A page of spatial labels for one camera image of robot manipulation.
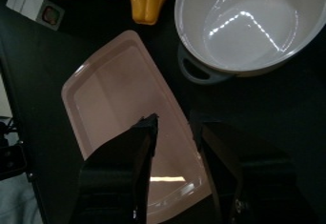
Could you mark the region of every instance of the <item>black table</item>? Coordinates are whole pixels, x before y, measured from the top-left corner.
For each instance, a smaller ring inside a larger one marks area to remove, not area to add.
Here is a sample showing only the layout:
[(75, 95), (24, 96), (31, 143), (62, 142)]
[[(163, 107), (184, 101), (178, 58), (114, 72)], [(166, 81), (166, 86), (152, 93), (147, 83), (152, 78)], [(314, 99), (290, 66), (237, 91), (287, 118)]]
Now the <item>black table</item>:
[[(203, 87), (178, 68), (175, 0), (167, 0), (152, 27), (132, 22), (128, 0), (49, 1), (67, 11), (59, 31), (0, 0), (1, 72), (44, 223), (68, 222), (83, 163), (62, 87), (88, 56), (126, 30), (138, 31), (184, 114), (214, 114), (289, 153), (299, 189), (325, 223), (326, 30), (278, 70)], [(211, 223), (212, 215), (208, 198), (170, 222)]]

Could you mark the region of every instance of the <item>bowl handle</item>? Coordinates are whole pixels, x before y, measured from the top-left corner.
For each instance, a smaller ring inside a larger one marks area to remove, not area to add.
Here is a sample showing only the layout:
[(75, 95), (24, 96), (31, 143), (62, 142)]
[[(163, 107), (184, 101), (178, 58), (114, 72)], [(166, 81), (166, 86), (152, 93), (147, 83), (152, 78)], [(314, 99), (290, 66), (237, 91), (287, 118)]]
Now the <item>bowl handle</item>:
[[(195, 68), (203, 72), (204, 78), (200, 78), (196, 74), (188, 71), (186, 67), (186, 62), (190, 62)], [(200, 85), (212, 85), (220, 83), (234, 77), (234, 74), (216, 71), (211, 69), (207, 65), (202, 64), (198, 58), (186, 50), (184, 46), (179, 43), (178, 46), (178, 64), (182, 74), (186, 78)]]

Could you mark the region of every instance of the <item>plastic tray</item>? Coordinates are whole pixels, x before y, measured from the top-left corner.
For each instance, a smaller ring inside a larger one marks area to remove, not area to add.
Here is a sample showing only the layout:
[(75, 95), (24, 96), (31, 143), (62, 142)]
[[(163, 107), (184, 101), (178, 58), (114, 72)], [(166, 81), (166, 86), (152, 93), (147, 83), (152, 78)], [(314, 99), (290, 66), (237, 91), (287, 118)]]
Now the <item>plastic tray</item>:
[(158, 114), (148, 223), (170, 219), (210, 195), (187, 120), (135, 31), (88, 58), (63, 87), (63, 100), (84, 158), (143, 116)]

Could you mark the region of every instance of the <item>floor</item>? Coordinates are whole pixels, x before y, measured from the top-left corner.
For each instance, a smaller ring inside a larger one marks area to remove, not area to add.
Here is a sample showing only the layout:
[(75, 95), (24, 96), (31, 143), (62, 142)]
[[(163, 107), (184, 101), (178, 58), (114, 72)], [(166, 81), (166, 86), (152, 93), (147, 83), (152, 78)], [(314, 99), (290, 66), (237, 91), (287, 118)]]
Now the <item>floor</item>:
[[(12, 111), (0, 74), (0, 121), (8, 124), (11, 117)], [(16, 143), (16, 133), (9, 133), (5, 137), (11, 145)], [(35, 192), (25, 174), (0, 181), (0, 223), (41, 224)]]

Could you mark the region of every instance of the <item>white box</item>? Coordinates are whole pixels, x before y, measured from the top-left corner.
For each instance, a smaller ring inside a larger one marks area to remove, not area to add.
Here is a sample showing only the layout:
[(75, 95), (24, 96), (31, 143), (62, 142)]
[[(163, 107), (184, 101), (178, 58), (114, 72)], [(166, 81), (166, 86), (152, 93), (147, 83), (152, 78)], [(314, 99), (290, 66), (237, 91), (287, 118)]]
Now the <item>white box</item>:
[(52, 30), (59, 29), (66, 11), (48, 0), (8, 0), (7, 7)]

